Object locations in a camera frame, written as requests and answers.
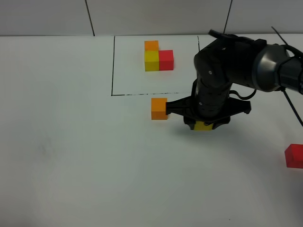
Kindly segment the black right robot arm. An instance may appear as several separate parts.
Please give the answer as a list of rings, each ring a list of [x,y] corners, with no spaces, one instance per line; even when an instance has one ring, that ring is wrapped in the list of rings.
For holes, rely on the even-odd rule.
[[[250,97],[231,90],[232,84],[254,91],[303,91],[303,54],[264,39],[209,31],[214,41],[194,56],[197,78],[191,95],[166,103],[166,114],[183,117],[192,130],[214,130],[233,115],[251,111]]]

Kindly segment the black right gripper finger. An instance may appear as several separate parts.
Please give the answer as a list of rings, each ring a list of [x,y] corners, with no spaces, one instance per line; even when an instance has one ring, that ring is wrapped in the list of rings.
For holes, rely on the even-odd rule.
[[[196,121],[193,119],[185,119],[184,124],[188,125],[190,130],[194,130]]]
[[[215,130],[216,128],[225,125],[225,124],[229,124],[230,121],[217,121],[213,123],[213,127],[212,129]]]

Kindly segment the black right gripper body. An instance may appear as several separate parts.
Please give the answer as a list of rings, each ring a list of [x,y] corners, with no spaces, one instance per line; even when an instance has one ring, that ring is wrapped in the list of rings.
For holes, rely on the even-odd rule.
[[[166,114],[178,114],[185,119],[213,124],[230,121],[231,116],[251,111],[250,101],[230,97],[231,83],[219,88],[207,87],[196,79],[191,95],[166,103]]]

